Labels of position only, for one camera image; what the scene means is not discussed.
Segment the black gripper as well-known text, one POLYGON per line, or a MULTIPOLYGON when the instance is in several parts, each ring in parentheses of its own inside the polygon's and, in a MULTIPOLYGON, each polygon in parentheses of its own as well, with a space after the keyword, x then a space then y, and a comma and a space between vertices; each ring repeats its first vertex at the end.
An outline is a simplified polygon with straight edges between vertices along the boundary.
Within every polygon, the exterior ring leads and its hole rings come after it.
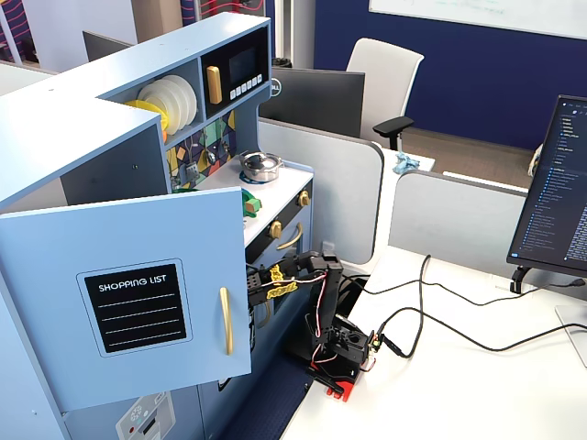
POLYGON ((256 306, 266 303, 268 291, 272 288, 271 272, 261 266, 259 269, 247 267, 248 305, 256 306))

